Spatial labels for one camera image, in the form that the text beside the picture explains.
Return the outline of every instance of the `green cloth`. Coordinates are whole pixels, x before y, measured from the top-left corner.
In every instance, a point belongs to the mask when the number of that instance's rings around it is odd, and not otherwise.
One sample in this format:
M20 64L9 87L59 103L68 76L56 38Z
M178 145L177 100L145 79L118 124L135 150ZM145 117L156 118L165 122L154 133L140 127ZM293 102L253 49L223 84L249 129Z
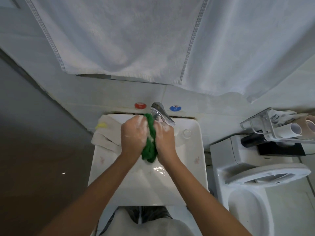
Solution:
M147 144L142 151L142 160L147 160L150 163L153 163L157 157L157 149L155 147L155 129L153 126L154 119L151 114L144 114L148 120L148 126L150 130L150 135L152 138L147 138Z

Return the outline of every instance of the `forearm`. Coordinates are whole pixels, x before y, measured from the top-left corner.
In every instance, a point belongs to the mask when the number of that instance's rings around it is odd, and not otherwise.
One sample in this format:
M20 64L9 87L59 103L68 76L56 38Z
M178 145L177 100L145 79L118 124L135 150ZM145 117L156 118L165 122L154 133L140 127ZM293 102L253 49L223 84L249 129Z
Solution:
M119 156L75 202L47 225L40 236L89 236L105 206L131 169L128 157Z
M191 174L179 158L166 164L179 193L203 234L215 236L251 235Z

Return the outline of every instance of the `towel seam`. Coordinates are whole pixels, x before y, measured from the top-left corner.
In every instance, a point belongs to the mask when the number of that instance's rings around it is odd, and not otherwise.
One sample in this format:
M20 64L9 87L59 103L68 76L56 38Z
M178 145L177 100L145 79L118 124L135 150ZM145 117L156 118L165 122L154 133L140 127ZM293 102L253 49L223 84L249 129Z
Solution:
M62 61L62 59L61 59L61 56L60 56L60 54L59 54L59 52L58 52L58 50L57 50L57 47L56 47L55 43L53 42L53 40L52 40L52 38L51 38L51 36L50 36L50 34L49 34L49 32L48 32L48 30L47 30L45 24L43 23L43 21L42 21L42 19L41 19L41 17L39 16L39 14L38 14L38 12L37 12L37 10L36 10L36 8L35 8L35 6L34 6L32 0L25 0L25 1L26 1L26 3L28 4L29 8L31 9L33 15L35 16L37 22L39 23L39 25L40 25L42 31L44 32L44 34L45 34L45 36L46 36L46 38L47 38L47 40L48 40L48 42L49 42L51 48L53 49L53 52L55 53L55 55L56 55L56 57L57 57L57 60L58 60L58 62L59 62L59 64L60 64L61 69L62 69L63 71L66 71L65 65L64 65L64 63L63 63L63 61Z
M195 24L195 27L194 27L194 30L193 30L191 38L190 38L190 42L189 42L189 45L188 45L186 58L185 58L185 61L184 61L184 66L183 66L183 69L182 69L181 74L180 74L180 79L179 79L179 84L180 85L181 85L181 83L183 81L183 76L184 76L186 64L187 64L187 61L188 61L188 57L189 57L189 54L190 54L190 51L191 51L191 47L192 47L192 44L193 44L193 42L195 40L195 37L196 37L196 34L197 34L197 30L199 28L199 25L200 25L200 22L201 22L201 18L202 18L203 13L204 13L204 11L206 9L207 3L208 3L208 0L203 0L203 3L201 5L201 9L200 9L199 15L197 17L197 21L196 21L196 24Z

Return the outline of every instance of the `chrome faucet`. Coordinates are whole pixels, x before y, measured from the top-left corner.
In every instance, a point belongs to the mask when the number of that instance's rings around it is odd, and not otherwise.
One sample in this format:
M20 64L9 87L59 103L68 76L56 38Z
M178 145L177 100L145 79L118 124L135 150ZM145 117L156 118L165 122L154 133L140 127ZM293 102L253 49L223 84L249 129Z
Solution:
M166 124L175 127L174 121L170 118L169 115L166 114L166 111L163 107L163 104L160 102L154 102L151 106L151 115L155 120L158 120L158 117L162 119Z

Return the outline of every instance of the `toilet lid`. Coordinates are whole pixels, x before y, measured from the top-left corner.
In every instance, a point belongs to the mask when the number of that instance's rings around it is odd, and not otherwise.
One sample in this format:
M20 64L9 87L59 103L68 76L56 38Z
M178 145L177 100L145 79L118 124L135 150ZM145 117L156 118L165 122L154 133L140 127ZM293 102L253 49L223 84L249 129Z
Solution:
M310 173L310 169L302 163L273 164L243 171L228 178L225 183L238 186L270 187L303 178Z

